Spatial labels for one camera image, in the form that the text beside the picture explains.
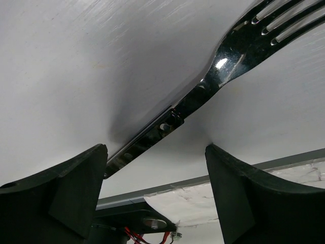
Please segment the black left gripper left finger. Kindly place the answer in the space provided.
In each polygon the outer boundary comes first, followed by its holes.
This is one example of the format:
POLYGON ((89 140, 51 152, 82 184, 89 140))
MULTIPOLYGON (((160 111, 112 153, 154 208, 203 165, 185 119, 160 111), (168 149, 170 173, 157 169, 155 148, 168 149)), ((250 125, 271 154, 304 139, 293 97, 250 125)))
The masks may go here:
POLYGON ((1 186, 1 243, 84 243, 106 163, 107 147, 98 144, 1 186))

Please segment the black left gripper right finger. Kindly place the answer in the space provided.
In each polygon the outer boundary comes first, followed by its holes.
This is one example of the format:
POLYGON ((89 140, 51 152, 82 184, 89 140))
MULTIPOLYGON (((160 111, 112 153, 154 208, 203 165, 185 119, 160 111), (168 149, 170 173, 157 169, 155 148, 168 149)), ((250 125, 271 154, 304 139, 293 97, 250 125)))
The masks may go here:
POLYGON ((205 158, 225 243, 324 243, 324 189, 271 175, 213 144, 205 158))

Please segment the silver fork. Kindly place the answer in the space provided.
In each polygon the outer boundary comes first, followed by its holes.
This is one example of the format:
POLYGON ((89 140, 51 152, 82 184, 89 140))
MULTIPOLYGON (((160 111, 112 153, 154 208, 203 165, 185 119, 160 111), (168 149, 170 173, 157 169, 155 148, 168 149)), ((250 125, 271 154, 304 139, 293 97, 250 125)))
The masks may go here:
POLYGON ((104 178, 174 132, 227 83, 322 24, 324 1, 254 1, 219 41, 206 70, 195 79, 195 87, 110 156, 104 178))

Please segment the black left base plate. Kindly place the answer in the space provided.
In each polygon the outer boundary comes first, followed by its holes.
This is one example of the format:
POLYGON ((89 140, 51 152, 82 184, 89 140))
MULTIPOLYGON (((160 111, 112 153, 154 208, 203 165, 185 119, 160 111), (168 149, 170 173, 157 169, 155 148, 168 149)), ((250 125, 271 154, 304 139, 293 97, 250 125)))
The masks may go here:
POLYGON ((146 202, 109 207, 95 211, 85 243, 149 243, 145 234, 162 233, 159 243, 172 243, 177 227, 146 202))

